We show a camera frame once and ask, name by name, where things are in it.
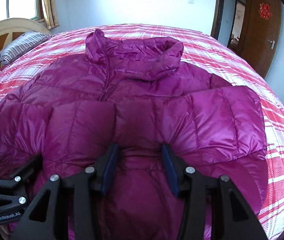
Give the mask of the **dark door frame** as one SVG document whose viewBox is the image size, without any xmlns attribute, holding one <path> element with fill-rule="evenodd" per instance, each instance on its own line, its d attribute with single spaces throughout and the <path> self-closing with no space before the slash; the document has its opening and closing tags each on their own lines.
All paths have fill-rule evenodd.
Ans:
<svg viewBox="0 0 284 240">
<path fill-rule="evenodd" d="M 211 36 L 241 54 L 246 37 L 250 0 L 216 0 Z"/>
</svg>

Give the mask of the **magenta puffer down jacket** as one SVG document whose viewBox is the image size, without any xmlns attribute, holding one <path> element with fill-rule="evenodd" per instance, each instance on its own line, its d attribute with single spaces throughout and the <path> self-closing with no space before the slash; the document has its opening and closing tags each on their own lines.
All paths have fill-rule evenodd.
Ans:
<svg viewBox="0 0 284 240">
<path fill-rule="evenodd" d="M 183 62 L 170 37 L 112 40 L 101 30 L 0 102 L 0 179 L 41 154 L 34 196 L 53 174 L 92 165 L 116 142 L 111 191 L 98 205 L 103 239 L 176 239 L 162 144 L 205 176 L 228 175 L 255 214 L 267 194 L 261 102 L 246 86 Z"/>
</svg>

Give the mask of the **striped pillow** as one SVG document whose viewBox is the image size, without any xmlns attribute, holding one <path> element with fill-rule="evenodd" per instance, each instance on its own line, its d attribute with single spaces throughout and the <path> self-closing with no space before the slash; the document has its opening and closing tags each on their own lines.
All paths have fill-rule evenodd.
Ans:
<svg viewBox="0 0 284 240">
<path fill-rule="evenodd" d="M 36 46 L 51 38 L 51 35 L 36 31 L 28 31 L 0 51 L 0 64 L 7 65 L 29 52 Z"/>
</svg>

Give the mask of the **red double happiness decoration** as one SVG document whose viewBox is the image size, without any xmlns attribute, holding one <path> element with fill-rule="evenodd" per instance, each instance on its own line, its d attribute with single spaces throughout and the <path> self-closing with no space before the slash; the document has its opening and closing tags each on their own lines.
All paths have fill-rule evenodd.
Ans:
<svg viewBox="0 0 284 240">
<path fill-rule="evenodd" d="M 272 17 L 272 15 L 273 15 L 270 12 L 270 5 L 269 4 L 265 4 L 265 3 L 261 3 L 259 5 L 258 13 L 259 13 L 260 17 L 265 19 L 265 20 L 269 20 Z"/>
</svg>

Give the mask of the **yellow curtain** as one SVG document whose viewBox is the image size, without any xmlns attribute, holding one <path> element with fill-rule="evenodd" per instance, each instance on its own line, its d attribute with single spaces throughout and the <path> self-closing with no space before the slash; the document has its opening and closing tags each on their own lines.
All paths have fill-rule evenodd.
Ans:
<svg viewBox="0 0 284 240">
<path fill-rule="evenodd" d="M 55 0 L 42 0 L 42 10 L 47 29 L 59 27 Z"/>
</svg>

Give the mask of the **cream wooden headboard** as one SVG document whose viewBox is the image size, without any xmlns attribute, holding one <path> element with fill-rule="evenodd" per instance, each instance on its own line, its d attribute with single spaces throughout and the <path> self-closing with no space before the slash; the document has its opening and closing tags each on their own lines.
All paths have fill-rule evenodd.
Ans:
<svg viewBox="0 0 284 240">
<path fill-rule="evenodd" d="M 42 24 L 26 18 L 8 18 L 0 21 L 0 51 L 27 31 L 51 34 Z"/>
</svg>

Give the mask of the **brown wooden door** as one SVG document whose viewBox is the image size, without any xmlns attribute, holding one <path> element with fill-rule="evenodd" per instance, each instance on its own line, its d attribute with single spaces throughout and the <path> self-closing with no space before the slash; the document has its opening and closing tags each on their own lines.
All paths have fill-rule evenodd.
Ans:
<svg viewBox="0 0 284 240">
<path fill-rule="evenodd" d="M 261 3 L 270 5 L 270 12 L 273 15 L 269 20 L 261 18 L 258 13 Z M 246 37 L 240 57 L 262 78 L 266 77 L 272 63 L 280 34 L 280 26 L 280 0 L 250 0 Z M 268 40 L 275 40 L 273 49 L 270 48 Z"/>
</svg>

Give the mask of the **red white plaid bedsheet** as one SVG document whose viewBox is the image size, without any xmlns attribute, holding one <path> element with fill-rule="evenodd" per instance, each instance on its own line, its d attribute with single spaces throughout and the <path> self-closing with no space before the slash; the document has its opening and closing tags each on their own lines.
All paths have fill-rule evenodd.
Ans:
<svg viewBox="0 0 284 240">
<path fill-rule="evenodd" d="M 246 61 L 209 35 L 147 24 L 102 25 L 56 34 L 2 70 L 0 102 L 58 59 L 84 53 L 87 36 L 96 30 L 112 40 L 156 37 L 178 40 L 183 45 L 183 62 L 219 76 L 233 86 L 249 87 L 258 95 L 267 142 L 268 181 L 266 198 L 257 215 L 269 239 L 284 237 L 284 105 Z"/>
</svg>

